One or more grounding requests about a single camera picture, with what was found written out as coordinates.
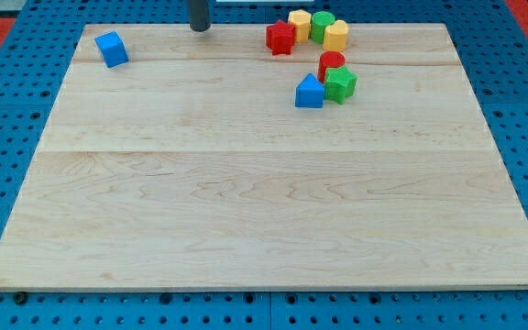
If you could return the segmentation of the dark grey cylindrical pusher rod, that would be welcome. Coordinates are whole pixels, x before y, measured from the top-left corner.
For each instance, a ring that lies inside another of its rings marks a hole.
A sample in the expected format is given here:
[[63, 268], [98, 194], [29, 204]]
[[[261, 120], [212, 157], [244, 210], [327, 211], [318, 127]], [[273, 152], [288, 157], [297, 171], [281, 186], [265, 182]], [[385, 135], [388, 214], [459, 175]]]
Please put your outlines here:
[[187, 0], [189, 25], [195, 32], [205, 32], [211, 26], [208, 0]]

